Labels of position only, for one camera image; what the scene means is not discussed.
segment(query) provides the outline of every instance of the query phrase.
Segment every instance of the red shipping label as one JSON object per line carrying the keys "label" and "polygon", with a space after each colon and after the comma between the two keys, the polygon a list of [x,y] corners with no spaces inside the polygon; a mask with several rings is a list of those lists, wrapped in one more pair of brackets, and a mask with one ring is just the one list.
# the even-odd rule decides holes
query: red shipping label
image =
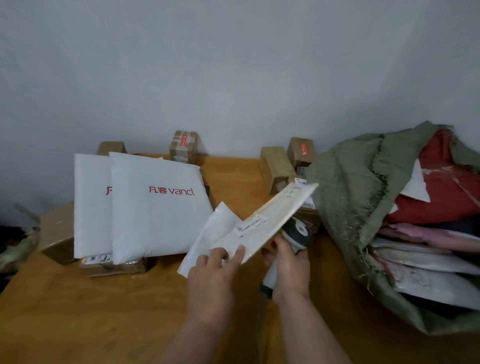
{"label": "red shipping label", "polygon": [[186,134],[181,136],[179,146],[185,146],[185,144],[187,144],[187,135]]}

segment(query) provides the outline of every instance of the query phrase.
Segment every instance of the barcode scanner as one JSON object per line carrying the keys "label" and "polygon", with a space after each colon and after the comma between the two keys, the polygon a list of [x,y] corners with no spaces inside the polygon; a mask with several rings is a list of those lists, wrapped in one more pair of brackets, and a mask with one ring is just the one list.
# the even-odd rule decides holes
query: barcode scanner
{"label": "barcode scanner", "polygon": [[[304,222],[294,217],[288,219],[282,226],[280,233],[290,243],[294,254],[305,249],[313,241],[312,230]],[[260,293],[266,295],[268,299],[272,298],[275,288],[278,259],[277,255],[260,285]]]}

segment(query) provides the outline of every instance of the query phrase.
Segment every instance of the red fabric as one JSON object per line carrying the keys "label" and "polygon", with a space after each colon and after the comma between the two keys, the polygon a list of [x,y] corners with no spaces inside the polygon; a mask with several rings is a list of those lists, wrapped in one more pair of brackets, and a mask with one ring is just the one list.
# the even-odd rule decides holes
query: red fabric
{"label": "red fabric", "polygon": [[395,200],[398,211],[387,215],[386,222],[420,225],[480,214],[480,207],[464,191],[480,201],[480,176],[453,163],[450,141],[450,131],[439,130],[419,155],[430,203],[399,195]]}

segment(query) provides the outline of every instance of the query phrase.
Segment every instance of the wooden table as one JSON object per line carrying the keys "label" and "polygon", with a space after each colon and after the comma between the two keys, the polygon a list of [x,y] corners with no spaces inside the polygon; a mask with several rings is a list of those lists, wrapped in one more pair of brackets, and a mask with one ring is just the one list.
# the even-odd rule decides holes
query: wooden table
{"label": "wooden table", "polygon": [[[210,201],[224,201],[241,219],[266,194],[257,159],[199,157]],[[480,362],[479,336],[427,337],[384,309],[347,271],[326,234],[309,248],[311,296],[355,363]],[[144,274],[86,278],[76,264],[62,267],[33,254],[0,295],[2,363],[143,363],[181,326],[186,279],[176,273],[184,255],[160,257]],[[234,316],[215,363],[255,363],[259,255],[234,281]],[[263,345],[266,362],[284,363],[278,312],[269,304]]]}

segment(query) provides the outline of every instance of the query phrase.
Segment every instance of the hand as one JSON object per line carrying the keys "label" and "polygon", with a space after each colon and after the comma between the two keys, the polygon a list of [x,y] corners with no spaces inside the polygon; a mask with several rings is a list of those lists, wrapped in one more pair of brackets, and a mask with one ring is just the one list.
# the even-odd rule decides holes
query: hand
{"label": "hand", "polygon": [[245,247],[240,245],[223,267],[222,259],[228,258],[224,248],[198,257],[196,266],[188,273],[187,322],[205,326],[216,336],[225,333],[233,309],[232,280],[244,255]]}
{"label": "hand", "polygon": [[[273,301],[280,305],[286,298],[293,295],[309,299],[310,262],[307,250],[303,249],[297,255],[293,254],[290,243],[281,234],[275,236],[275,245],[278,248],[279,260]],[[276,255],[265,248],[262,248],[262,254],[266,264],[270,266]]]}

